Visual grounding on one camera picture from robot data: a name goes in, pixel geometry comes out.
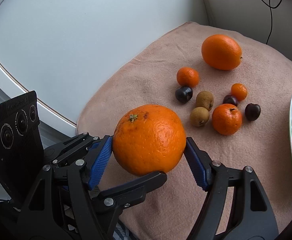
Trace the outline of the large rough orange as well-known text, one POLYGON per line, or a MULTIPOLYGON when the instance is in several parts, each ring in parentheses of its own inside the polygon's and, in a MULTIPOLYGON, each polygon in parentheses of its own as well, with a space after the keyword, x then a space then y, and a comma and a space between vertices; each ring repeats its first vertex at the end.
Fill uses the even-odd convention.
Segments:
POLYGON ((179 116, 161 105, 134 108, 119 120, 112 149, 122 168, 135 176, 170 172, 182 158, 186 132, 179 116))

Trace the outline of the medium mandarin with stem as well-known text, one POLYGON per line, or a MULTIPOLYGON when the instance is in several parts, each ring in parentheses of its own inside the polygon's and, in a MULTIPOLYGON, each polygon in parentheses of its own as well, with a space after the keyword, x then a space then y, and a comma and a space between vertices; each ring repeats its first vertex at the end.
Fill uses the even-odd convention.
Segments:
POLYGON ((222 135, 233 135, 242 125, 241 111, 229 103, 219 105, 213 111, 212 125, 222 135))

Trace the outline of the tiny kumquat orange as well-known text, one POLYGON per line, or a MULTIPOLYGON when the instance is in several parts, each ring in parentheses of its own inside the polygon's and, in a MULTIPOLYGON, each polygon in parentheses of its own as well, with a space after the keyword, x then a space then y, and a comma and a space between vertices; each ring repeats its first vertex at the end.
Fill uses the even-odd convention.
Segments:
POLYGON ((241 83, 235 83, 231 86, 230 94, 234 96, 237 101, 243 101, 247 97, 248 90, 241 83))

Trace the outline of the small mandarin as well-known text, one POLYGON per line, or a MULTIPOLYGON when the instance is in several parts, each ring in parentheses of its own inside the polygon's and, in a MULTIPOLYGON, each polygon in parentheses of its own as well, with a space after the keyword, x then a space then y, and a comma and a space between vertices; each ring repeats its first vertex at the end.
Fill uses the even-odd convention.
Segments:
POLYGON ((178 70, 176 79, 180 86, 194 88, 199 84, 200 76, 194 68, 182 67, 178 70))

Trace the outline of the large smooth orange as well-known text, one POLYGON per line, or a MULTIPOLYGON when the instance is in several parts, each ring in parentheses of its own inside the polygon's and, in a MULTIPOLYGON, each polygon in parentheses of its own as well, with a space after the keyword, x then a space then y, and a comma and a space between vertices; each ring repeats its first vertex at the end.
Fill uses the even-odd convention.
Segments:
POLYGON ((242 50, 229 36, 216 34, 207 37, 201 46, 203 60, 218 70, 234 70, 241 63, 242 50))

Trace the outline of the pink towel cloth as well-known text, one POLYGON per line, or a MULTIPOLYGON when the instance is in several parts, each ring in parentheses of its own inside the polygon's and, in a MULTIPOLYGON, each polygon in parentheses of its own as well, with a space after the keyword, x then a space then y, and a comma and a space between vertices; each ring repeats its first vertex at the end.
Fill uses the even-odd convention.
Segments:
MULTIPOLYGON (((83 109, 77 130, 102 138, 113 134, 129 110, 146 104, 166 106, 180 117, 187 136, 213 160, 226 167, 254 169, 281 231, 292 219, 291 96, 292 61, 280 52, 235 31, 189 22, 153 42, 107 80, 83 109), (235 70, 219 71, 203 61, 202 42, 214 34, 227 35, 241 47, 243 59, 235 70), (200 74, 192 101, 185 105, 175 98, 176 74, 184 66, 200 74), (202 128, 189 123, 200 91, 210 91, 216 107, 234 83, 248 89, 246 100, 239 104, 242 113, 248 103, 260 105, 258 120, 243 118, 241 128, 231 136, 217 133, 211 122, 202 128)), ((205 196, 183 156, 167 174, 166 183, 148 193, 143 203, 124 210, 120 220, 139 239, 186 239, 205 196)))

